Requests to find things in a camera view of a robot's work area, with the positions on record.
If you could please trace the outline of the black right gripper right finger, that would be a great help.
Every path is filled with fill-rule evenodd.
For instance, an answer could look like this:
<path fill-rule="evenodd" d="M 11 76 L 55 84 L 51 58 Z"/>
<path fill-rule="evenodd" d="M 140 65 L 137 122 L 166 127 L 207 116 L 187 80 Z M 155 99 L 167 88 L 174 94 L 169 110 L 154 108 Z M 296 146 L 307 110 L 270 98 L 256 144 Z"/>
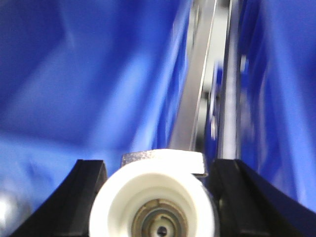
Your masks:
<path fill-rule="evenodd" d="M 208 189 L 222 237 L 314 237 L 316 214 L 279 191 L 244 162 L 216 159 Z"/>

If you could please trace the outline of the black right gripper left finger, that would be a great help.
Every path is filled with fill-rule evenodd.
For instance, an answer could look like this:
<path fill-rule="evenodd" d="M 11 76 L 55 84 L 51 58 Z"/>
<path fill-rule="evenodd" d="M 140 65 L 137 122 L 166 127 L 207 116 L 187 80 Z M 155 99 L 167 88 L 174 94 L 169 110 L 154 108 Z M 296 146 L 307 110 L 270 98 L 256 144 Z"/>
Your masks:
<path fill-rule="evenodd" d="M 77 160 L 60 186 L 11 236 L 87 237 L 92 204 L 106 180 L 102 160 Z"/>

